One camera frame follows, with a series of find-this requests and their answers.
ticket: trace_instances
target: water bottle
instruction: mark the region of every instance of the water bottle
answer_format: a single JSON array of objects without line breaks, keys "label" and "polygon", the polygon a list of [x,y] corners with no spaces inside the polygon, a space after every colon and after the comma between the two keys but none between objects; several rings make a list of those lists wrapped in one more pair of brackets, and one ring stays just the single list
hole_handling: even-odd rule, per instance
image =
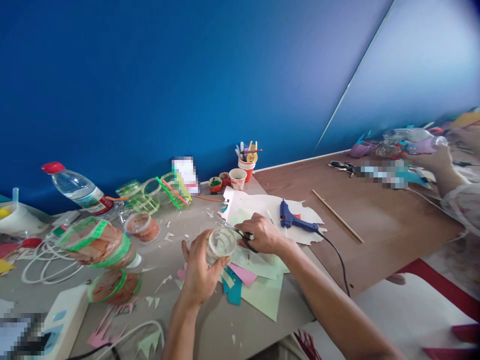
[{"label": "water bottle", "polygon": [[60,162],[46,163],[41,169],[51,175],[53,184],[67,198],[92,215],[111,221],[119,214],[119,206],[105,198],[103,191],[77,172],[66,170]]}]

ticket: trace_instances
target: bottle label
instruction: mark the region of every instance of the bottle label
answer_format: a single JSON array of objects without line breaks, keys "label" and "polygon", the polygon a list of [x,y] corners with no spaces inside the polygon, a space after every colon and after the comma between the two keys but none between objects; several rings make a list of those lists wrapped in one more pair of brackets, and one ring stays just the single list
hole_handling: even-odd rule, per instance
[{"label": "bottle label", "polygon": [[105,195],[102,190],[98,187],[95,188],[87,196],[73,200],[82,208],[87,209],[92,215],[101,215],[109,211],[113,206],[114,202],[105,198]]}]

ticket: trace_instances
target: hand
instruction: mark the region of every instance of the hand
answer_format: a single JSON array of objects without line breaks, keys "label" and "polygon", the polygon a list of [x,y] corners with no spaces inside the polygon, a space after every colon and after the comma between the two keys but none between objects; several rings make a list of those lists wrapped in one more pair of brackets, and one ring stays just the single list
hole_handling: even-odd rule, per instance
[{"label": "hand", "polygon": [[448,133],[452,141],[461,141],[470,148],[477,156],[480,155],[480,126],[471,125],[466,128],[455,127]]},{"label": "hand", "polygon": [[191,242],[190,250],[185,240],[181,242],[183,257],[188,263],[185,282],[180,297],[189,307],[200,307],[210,296],[219,280],[220,273],[230,261],[230,256],[221,257],[209,268],[207,242],[212,229],[205,230]]},{"label": "hand", "polygon": [[[268,218],[257,212],[250,220],[245,220],[235,227],[244,233],[253,234],[253,240],[249,243],[259,253],[278,255],[285,245],[292,243],[292,240],[282,235]],[[239,244],[246,248],[242,241]]]},{"label": "hand", "polygon": [[424,168],[433,173],[437,170],[453,168],[450,148],[447,145],[438,145],[438,151],[433,154],[405,154],[403,158],[408,160],[409,164]]}]

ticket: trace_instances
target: blue glue gun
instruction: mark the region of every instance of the blue glue gun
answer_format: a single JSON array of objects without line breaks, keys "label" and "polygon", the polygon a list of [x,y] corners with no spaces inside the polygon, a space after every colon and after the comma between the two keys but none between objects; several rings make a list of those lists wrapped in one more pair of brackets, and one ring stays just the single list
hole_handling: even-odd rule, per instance
[{"label": "blue glue gun", "polygon": [[290,212],[289,206],[285,202],[285,199],[283,199],[280,203],[280,218],[281,226],[284,228],[289,229],[293,225],[311,233],[316,233],[319,231],[319,226],[316,223],[309,223],[294,216]]}]

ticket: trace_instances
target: black cable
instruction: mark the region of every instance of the black cable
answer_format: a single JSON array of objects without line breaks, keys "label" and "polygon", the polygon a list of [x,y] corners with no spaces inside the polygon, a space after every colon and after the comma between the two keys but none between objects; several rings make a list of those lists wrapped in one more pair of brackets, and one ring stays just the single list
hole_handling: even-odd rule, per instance
[{"label": "black cable", "polygon": [[[107,343],[103,344],[102,346],[99,346],[99,347],[93,349],[90,352],[84,353],[83,355],[69,357],[66,360],[82,360],[82,359],[88,358],[90,355],[95,354],[98,350],[101,350],[101,349],[103,349],[104,347],[107,347],[107,346],[112,346],[112,343],[107,342]],[[120,355],[117,352],[117,349],[115,348],[115,346],[111,348],[111,352],[113,353],[113,357],[115,358],[115,360],[121,360]]]},{"label": "black cable", "polygon": [[320,231],[316,231],[316,233],[318,235],[320,235],[322,238],[324,238],[326,240],[327,243],[329,243],[336,251],[338,257],[340,258],[340,263],[341,263],[341,269],[343,270],[343,281],[345,282],[345,287],[346,287],[346,293],[348,294],[348,297],[351,298],[350,296],[350,289],[349,289],[349,283],[347,282],[347,273],[345,271],[345,265],[344,265],[344,261],[342,259],[342,256],[340,255],[339,251],[337,250],[337,248],[335,247],[335,245],[333,245],[330,240],[328,240]]}]

